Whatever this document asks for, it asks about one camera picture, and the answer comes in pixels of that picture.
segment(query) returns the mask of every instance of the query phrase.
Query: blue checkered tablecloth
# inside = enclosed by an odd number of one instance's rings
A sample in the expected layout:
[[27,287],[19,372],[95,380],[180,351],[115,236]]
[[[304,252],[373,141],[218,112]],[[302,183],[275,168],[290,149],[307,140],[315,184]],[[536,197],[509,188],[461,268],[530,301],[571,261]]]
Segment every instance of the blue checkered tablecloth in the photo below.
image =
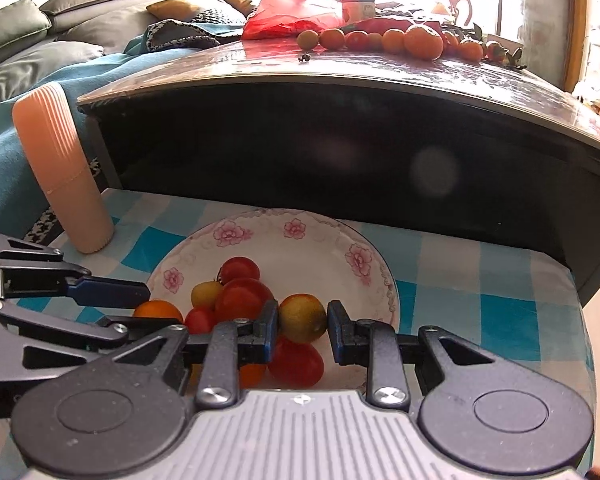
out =
[[[53,243],[65,259],[94,275],[145,282],[187,235],[248,206],[107,189],[116,224],[111,243],[85,256],[65,234]],[[545,254],[492,244],[345,221],[386,260],[398,288],[400,332],[439,325],[487,350],[575,389],[594,409],[594,369],[582,309],[571,273]],[[67,298],[30,298],[27,308],[93,322],[113,309],[81,307]],[[582,464],[590,466],[592,446]],[[0,420],[0,480],[25,467]]]

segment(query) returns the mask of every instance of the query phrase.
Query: white plate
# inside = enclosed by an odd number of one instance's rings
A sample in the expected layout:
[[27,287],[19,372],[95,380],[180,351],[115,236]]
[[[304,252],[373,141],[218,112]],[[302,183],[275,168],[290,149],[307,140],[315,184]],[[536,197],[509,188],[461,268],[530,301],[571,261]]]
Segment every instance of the white plate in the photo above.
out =
[[[400,323],[395,282],[382,256],[365,237],[342,222],[307,211],[255,210],[210,224],[174,247],[150,276],[155,300],[175,304],[183,316],[191,309],[191,289],[214,280],[232,256],[246,256],[260,267],[260,280],[278,302],[291,294],[313,294],[327,306],[340,300],[351,319]],[[313,343],[324,360],[319,389],[360,388],[362,367],[333,362],[325,333]],[[261,387],[279,387],[273,378]]]

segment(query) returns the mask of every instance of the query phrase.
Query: red plastic bag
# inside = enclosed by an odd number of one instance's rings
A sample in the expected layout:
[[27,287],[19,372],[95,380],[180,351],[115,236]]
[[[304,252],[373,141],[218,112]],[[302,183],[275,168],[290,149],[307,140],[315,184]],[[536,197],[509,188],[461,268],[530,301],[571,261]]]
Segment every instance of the red plastic bag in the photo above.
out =
[[350,32],[352,30],[364,30],[369,34],[372,32],[377,32],[378,34],[384,34],[390,28],[397,28],[403,32],[406,32],[411,25],[414,23],[421,23],[423,25],[427,25],[427,27],[431,27],[438,34],[442,35],[442,27],[440,27],[440,22],[414,22],[409,18],[405,18],[403,16],[386,16],[382,18],[369,18],[367,20],[362,20],[361,22],[357,22],[353,25],[347,25],[345,27],[344,32]]
[[244,26],[242,39],[297,36],[303,30],[321,32],[342,24],[340,0],[261,0]]

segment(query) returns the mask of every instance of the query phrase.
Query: glossy table surface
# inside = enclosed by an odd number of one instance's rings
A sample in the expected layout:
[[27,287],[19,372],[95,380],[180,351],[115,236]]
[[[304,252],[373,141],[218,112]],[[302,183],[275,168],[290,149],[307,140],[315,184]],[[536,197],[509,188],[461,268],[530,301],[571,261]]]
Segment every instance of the glossy table surface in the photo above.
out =
[[190,86],[312,82],[426,94],[507,114],[600,149],[600,117],[539,77],[457,59],[423,62],[349,51],[311,52],[299,61],[294,40],[239,41],[196,52],[125,77],[78,99],[96,104]]

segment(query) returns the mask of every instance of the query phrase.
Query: table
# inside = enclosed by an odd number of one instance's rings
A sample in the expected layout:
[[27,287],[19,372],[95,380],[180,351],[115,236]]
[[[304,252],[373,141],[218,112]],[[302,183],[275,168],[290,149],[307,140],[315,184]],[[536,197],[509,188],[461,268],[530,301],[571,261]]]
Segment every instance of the table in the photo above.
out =
[[[250,206],[107,189],[113,240],[90,255],[65,234],[51,245],[94,275],[145,282],[161,259],[195,230]],[[400,332],[439,325],[574,388],[594,409],[592,354],[571,273],[542,253],[376,224],[345,221],[382,254],[400,299]],[[21,306],[93,322],[116,309],[80,307],[68,298],[27,298]],[[590,467],[592,445],[581,470]],[[0,420],[0,480],[24,464]]]
[[239,41],[77,105],[110,187],[532,249],[600,288],[600,117],[530,73]]

